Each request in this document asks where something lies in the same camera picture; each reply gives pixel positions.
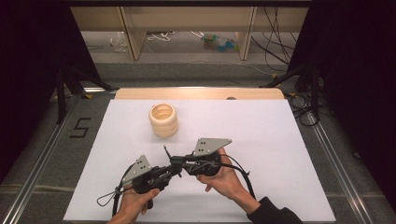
white tabletop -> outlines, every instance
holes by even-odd
[[[177,110],[179,130],[166,139],[154,135],[149,124],[149,110],[160,103]],[[163,145],[171,155],[184,156],[200,137],[233,140],[227,154],[250,171],[258,200],[268,196],[304,222],[335,221],[286,100],[111,101],[64,220],[110,220],[112,202],[101,207],[96,199],[113,191],[140,155],[151,166],[167,166]],[[174,176],[154,199],[153,209],[138,220],[249,223],[241,208],[214,190],[206,193],[186,172]]]

hand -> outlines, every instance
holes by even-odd
[[[226,155],[225,149],[219,149],[219,154]],[[233,164],[226,156],[221,156],[221,162]],[[242,186],[233,168],[222,166],[216,175],[198,175],[197,179],[206,184],[206,192],[215,189],[221,195],[235,201],[247,214],[251,214],[260,206],[260,203]]]
[[[142,215],[146,214],[149,200],[155,198],[160,193],[159,189],[152,189],[147,193],[138,194],[132,189],[132,185],[125,186],[125,189],[122,193],[120,211],[111,218],[108,222],[109,224],[134,224],[139,213]]]
[[[225,149],[219,149],[219,154],[226,155]],[[232,162],[226,156],[221,156],[221,162],[232,165]],[[209,192],[213,188],[218,193],[231,200],[233,200],[234,196],[239,194],[241,191],[246,191],[239,181],[235,170],[229,167],[222,166],[216,175],[198,175],[197,179],[201,183],[206,184],[206,192]]]

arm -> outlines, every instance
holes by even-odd
[[[225,155],[224,148],[219,149],[219,153]],[[230,159],[221,157],[222,163],[232,164]],[[215,189],[221,195],[233,200],[246,213],[253,223],[260,224],[294,224],[302,221],[289,209],[278,210],[268,198],[257,202],[250,193],[242,186],[233,168],[221,167],[214,176],[198,175],[197,179],[206,184],[205,191]]]
[[[145,215],[148,210],[148,201],[155,198],[160,193],[159,189],[138,194],[132,186],[126,186],[127,190],[122,193],[120,211],[108,221],[108,224],[134,224],[139,213]]]

stacked wooden rings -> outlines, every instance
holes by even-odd
[[[172,105],[154,105],[148,114],[152,131],[159,137],[166,138],[178,130],[177,112]]]

gray gripper plate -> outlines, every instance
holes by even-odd
[[[145,155],[140,156],[140,158],[134,163],[134,166],[131,170],[126,174],[126,176],[122,179],[122,186],[132,184],[132,180],[149,172],[151,170],[151,166],[149,165],[149,161]]]
[[[194,156],[210,155],[231,142],[228,138],[200,138],[195,146]]]

